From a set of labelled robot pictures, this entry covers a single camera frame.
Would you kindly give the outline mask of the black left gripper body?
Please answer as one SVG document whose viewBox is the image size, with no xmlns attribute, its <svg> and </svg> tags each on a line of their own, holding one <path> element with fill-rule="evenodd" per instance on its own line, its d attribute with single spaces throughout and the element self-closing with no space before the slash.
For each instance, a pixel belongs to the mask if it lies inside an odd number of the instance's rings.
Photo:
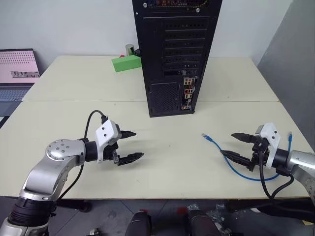
<svg viewBox="0 0 315 236">
<path fill-rule="evenodd" d="M 111 160 L 115 164 L 120 164 L 120 156 L 117 154 L 117 149 L 119 148 L 117 141 L 122 137 L 122 132 L 118 124 L 115 124 L 118 136 L 114 138 L 113 141 L 110 141 L 110 145 L 106 146 L 103 151 L 103 161 Z"/>
</svg>

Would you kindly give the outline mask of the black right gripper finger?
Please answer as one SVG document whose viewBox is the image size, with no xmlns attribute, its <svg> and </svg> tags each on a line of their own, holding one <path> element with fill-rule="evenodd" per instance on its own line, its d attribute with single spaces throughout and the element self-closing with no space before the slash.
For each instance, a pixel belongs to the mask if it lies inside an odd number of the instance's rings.
<svg viewBox="0 0 315 236">
<path fill-rule="evenodd" d="M 250 135 L 246 133 L 233 133 L 231 134 L 231 136 L 245 143 L 253 143 L 253 144 L 256 143 L 256 136 L 254 135 Z"/>
<path fill-rule="evenodd" d="M 228 158 L 229 160 L 231 160 L 237 164 L 245 166 L 246 168 L 253 168 L 253 163 L 251 162 L 251 160 L 241 156 L 238 153 L 235 153 L 235 152 L 229 151 L 229 150 L 221 150 L 220 152 L 224 157 Z"/>
</svg>

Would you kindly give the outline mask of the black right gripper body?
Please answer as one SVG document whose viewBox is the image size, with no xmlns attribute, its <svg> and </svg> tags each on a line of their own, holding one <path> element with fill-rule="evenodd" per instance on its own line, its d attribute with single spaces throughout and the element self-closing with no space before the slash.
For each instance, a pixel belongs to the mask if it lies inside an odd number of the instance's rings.
<svg viewBox="0 0 315 236">
<path fill-rule="evenodd" d="M 269 142 L 266 138 L 260 136 L 250 136 L 250 143 L 253 143 L 252 147 L 252 159 L 248 169 L 252 172 L 256 165 L 259 165 L 260 159 L 263 160 L 263 166 L 266 165 L 269 156 Z"/>
</svg>

